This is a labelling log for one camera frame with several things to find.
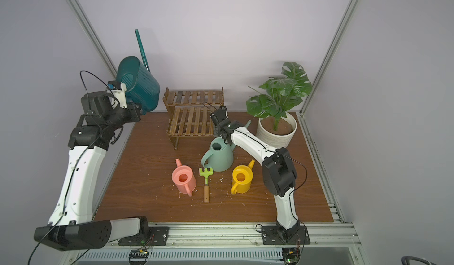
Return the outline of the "light green watering can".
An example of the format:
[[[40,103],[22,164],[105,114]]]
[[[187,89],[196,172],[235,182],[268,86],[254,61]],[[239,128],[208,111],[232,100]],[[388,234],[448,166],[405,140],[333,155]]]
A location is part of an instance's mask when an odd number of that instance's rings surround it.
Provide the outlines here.
[[[222,137],[216,137],[210,143],[209,150],[201,159],[204,168],[212,168],[214,172],[224,172],[228,170],[234,162],[235,144],[224,142]]]

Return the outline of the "wooden slatted shelf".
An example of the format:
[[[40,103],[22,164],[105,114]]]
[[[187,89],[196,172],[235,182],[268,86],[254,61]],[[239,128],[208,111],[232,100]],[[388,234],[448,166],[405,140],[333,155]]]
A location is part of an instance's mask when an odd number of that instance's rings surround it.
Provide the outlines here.
[[[210,114],[224,104],[224,91],[176,91],[166,89],[163,102],[169,115],[166,131],[173,147],[183,137],[211,137],[214,123]]]

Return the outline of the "dark teal watering can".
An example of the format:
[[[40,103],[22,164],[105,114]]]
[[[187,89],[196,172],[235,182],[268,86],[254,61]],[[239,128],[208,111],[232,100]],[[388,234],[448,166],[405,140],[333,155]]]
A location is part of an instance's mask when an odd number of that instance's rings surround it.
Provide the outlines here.
[[[126,86],[126,97],[130,102],[141,104],[141,114],[154,111],[158,105],[160,85],[150,72],[138,29],[135,29],[142,60],[128,56],[118,66],[116,80]]]

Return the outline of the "pink watering can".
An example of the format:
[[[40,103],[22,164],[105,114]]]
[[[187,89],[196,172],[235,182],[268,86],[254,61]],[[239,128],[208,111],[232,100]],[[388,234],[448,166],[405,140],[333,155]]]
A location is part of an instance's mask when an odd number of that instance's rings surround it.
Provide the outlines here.
[[[176,168],[173,170],[171,178],[181,194],[193,196],[193,191],[196,188],[196,178],[189,166],[182,164],[179,159],[176,159]]]

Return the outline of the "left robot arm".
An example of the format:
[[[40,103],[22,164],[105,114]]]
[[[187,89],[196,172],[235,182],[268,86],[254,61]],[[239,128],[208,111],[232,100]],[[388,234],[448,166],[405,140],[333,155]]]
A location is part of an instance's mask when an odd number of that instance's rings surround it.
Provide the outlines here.
[[[125,92],[91,92],[81,99],[84,114],[69,140],[69,162],[60,197],[48,224],[34,240],[59,251],[88,250],[140,233],[140,218],[94,221],[93,197],[101,164],[115,132],[138,122],[140,110]]]

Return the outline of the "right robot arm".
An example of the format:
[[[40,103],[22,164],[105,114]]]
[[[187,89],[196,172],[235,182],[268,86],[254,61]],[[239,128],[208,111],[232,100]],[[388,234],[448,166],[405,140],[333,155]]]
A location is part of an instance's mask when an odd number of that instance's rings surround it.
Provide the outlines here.
[[[297,171],[289,151],[270,146],[238,121],[230,121],[225,106],[211,113],[210,119],[216,137],[242,148],[262,166],[264,184],[275,199],[277,225],[285,231],[298,227],[300,221],[294,203]]]

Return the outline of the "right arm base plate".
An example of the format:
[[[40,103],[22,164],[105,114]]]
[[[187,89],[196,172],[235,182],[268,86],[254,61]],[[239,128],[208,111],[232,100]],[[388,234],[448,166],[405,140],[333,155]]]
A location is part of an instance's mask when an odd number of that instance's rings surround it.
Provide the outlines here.
[[[310,237],[307,227],[296,224],[289,230],[280,225],[260,226],[259,233],[262,237],[263,245],[307,245],[310,244]]]

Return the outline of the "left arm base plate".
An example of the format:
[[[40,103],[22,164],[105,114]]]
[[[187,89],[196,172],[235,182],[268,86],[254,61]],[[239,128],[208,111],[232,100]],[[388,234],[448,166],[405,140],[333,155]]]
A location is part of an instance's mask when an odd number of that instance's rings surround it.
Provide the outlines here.
[[[165,246],[169,237],[169,227],[148,227],[140,229],[137,235],[118,240],[119,246]]]

